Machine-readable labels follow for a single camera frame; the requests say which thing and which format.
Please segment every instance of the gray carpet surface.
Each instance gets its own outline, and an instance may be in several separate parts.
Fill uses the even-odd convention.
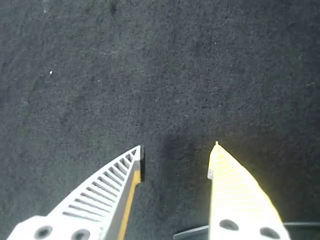
[[[0,11],[0,239],[138,144],[146,175],[128,240],[207,224],[215,141],[284,221],[320,220],[318,0],[2,0]]]

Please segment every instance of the yellow edge strip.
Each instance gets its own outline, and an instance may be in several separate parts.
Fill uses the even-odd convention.
[[[140,182],[141,182],[141,172],[135,171],[134,175],[133,175],[131,187],[130,187],[130,192],[129,192],[129,195],[128,195],[128,198],[127,198],[127,201],[125,204],[125,210],[123,213],[121,227],[120,227],[120,231],[118,234],[118,240],[123,240],[125,238],[127,224],[128,224],[129,215],[130,215],[130,209],[131,209],[131,205],[132,205],[132,202],[134,199],[135,188],[136,188],[136,185],[139,184]]]

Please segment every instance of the dark carpet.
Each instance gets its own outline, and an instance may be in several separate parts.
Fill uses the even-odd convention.
[[[0,239],[138,144],[146,176],[127,240],[207,224],[217,140],[284,221],[320,220],[320,1],[2,0],[0,11]]]

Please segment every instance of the black cable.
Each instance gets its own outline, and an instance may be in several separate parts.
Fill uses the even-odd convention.
[[[316,222],[316,221],[284,222],[283,225],[287,229],[303,228],[303,229],[319,229],[320,230],[320,222]]]

